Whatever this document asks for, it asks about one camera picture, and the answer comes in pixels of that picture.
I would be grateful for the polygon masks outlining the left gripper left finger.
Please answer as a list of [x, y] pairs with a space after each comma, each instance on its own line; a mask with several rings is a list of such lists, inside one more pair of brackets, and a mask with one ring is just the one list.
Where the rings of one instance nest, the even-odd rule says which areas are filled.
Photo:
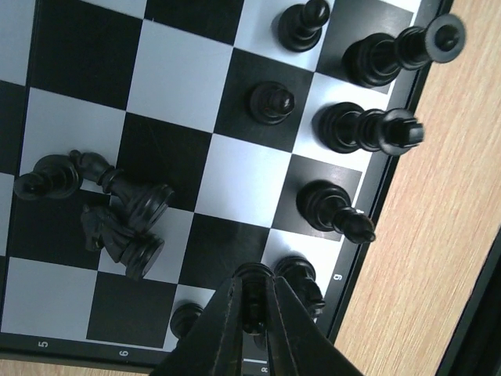
[[225, 280], [187, 336], [152, 375], [243, 373], [242, 279]]

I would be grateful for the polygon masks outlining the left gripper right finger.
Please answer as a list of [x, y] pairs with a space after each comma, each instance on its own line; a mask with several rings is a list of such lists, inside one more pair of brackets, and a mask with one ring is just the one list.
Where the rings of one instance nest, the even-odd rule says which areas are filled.
[[323, 335], [282, 277], [265, 279], [271, 375], [360, 375]]

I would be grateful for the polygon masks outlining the black white chess board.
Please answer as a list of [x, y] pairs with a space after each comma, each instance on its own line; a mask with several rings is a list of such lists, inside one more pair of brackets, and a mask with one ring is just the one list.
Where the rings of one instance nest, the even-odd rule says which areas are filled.
[[[315, 48], [276, 39], [288, 1], [4, 1], [1, 4], [1, 356], [149, 371], [173, 350], [169, 321], [205, 305], [245, 262], [299, 254], [326, 300], [335, 339], [367, 249], [314, 230], [296, 195], [317, 179], [342, 186], [377, 218], [396, 161], [337, 154], [315, 133], [323, 108], [416, 106], [427, 72], [383, 88], [343, 79], [346, 48], [426, 26], [448, 1], [332, 1]], [[252, 89], [285, 85], [293, 112], [251, 116]], [[152, 231], [165, 242], [141, 280], [105, 250], [85, 250], [83, 206], [120, 200], [84, 181], [70, 197], [24, 201], [15, 179], [50, 154], [96, 152], [175, 199]]]

